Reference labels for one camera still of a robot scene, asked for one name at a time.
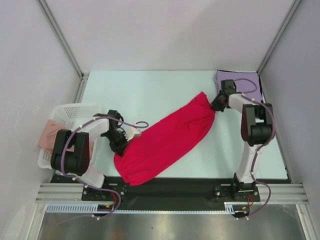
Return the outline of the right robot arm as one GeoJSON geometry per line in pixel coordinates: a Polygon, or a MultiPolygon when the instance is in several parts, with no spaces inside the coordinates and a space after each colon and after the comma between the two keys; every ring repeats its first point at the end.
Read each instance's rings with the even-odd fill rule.
{"type": "Polygon", "coordinates": [[[211,108],[217,112],[229,108],[241,113],[240,134],[244,149],[239,168],[231,182],[230,195],[235,200],[242,201],[255,192],[260,155],[276,135],[273,106],[239,92],[236,81],[226,79],[221,81],[220,90],[211,103],[211,108]]]}

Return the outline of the red t shirt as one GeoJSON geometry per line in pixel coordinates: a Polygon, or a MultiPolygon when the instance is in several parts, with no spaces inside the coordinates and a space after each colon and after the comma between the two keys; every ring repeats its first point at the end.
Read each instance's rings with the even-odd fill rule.
{"type": "Polygon", "coordinates": [[[116,170],[125,183],[142,185],[190,152],[210,131],[216,112],[204,92],[166,116],[114,156],[116,170]]]}

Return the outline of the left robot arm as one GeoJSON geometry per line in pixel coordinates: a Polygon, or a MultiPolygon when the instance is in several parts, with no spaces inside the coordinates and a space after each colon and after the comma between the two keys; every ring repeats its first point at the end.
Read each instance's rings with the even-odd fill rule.
{"type": "Polygon", "coordinates": [[[122,157],[136,130],[130,125],[131,132],[127,132],[122,128],[123,124],[123,116],[117,110],[109,110],[106,114],[95,114],[75,130],[58,130],[50,160],[51,168],[93,187],[93,194],[98,199],[107,199],[111,188],[104,184],[105,175],[93,167],[93,148],[95,140],[106,138],[114,155],[122,157]]]}

